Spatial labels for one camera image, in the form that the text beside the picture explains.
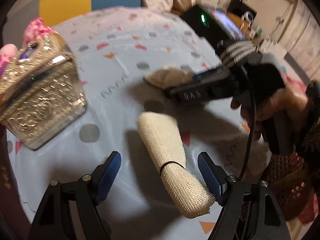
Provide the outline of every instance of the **black cable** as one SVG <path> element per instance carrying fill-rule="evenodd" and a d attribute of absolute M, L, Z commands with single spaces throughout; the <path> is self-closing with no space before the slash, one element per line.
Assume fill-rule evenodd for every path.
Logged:
<path fill-rule="evenodd" d="M 250 149 L 251 149 L 251 143 L 254 135 L 254 130 L 256 128 L 256 100 L 254 98 L 254 91 L 252 86 L 249 84 L 249 92 L 250 92 L 250 101 L 251 105 L 253 107 L 253 123 L 250 127 L 250 132 L 249 132 L 249 137 L 247 141 L 247 148 L 245 150 L 245 155 L 244 155 L 244 161 L 243 161 L 243 166 L 239 175 L 239 180 L 242 180 L 245 169 L 247 168 L 248 161 L 249 161 L 249 155 L 250 155 Z"/>

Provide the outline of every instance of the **gold container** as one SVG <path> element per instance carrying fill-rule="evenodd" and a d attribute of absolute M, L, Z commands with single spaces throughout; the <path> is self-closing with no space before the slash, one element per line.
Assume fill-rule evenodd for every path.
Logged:
<path fill-rule="evenodd" d="M 20 49 L 0 78 L 0 122 L 33 150 L 86 107 L 75 56 L 58 34 Z"/>

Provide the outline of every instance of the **patterned tablecloth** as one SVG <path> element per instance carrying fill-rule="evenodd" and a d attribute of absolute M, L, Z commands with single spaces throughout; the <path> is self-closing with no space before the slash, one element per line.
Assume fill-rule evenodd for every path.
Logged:
<path fill-rule="evenodd" d="M 201 151 L 207 151 L 228 174 L 239 175 L 248 127 L 239 111 L 230 109 L 230 99 L 178 108 L 142 80 L 145 73 L 168 64 L 194 72 L 215 67 L 219 58 L 213 48 L 177 16 L 142 8 L 94 11 L 55 30 L 76 55 L 89 106 L 37 151 L 7 132 L 21 203 L 30 221 L 51 180 L 77 180 L 116 150 L 122 165 L 98 208 L 111 225 L 112 239 L 207 239 L 220 206 L 215 203 L 210 214 L 192 220 L 179 213 L 140 139 L 136 121 L 143 111 L 175 116 L 187 170 L 200 181 L 196 160 Z M 262 174 L 267 150 L 265 143 L 253 143 L 247 179 Z"/>

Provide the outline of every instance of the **rolled cloth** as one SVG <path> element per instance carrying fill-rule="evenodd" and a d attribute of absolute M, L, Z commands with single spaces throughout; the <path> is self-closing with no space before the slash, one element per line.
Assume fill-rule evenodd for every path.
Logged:
<path fill-rule="evenodd" d="M 164 187 L 181 214 L 195 218 L 209 213 L 215 198 L 186 171 L 177 120 L 166 114 L 144 112 L 138 117 L 138 132 L 159 173 L 162 168 L 160 176 Z"/>

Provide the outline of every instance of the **black squiggle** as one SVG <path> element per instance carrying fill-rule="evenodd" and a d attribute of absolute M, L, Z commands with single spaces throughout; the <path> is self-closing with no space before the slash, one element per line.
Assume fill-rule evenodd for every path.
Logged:
<path fill-rule="evenodd" d="M 34 211 L 34 210 L 30 207 L 30 204 L 29 204 L 27 201 L 23 201 L 23 199 L 22 199 L 22 197 L 21 197 L 20 194 L 19 194 L 19 196 L 20 196 L 20 199 L 21 199 L 22 203 L 23 203 L 23 204 L 28 204 L 30 210 L 31 210 L 33 213 L 36 213 L 36 211 Z"/>
<path fill-rule="evenodd" d="M 231 147 L 230 147 L 230 152 L 232 152 L 232 154 L 227 154 L 227 156 L 226 156 L 226 158 L 227 158 L 227 161 L 229 161 L 229 163 L 226 163 L 225 165 L 224 165 L 224 168 L 226 168 L 227 166 L 231 166 L 232 165 L 232 161 L 231 161 L 231 158 L 233 158 L 234 156 L 235 156 L 235 153 L 233 152 L 233 150 L 232 150 L 232 148 L 233 147 L 236 147 L 237 146 L 237 144 L 238 144 L 238 141 L 235 139 L 235 145 L 232 145 Z"/>

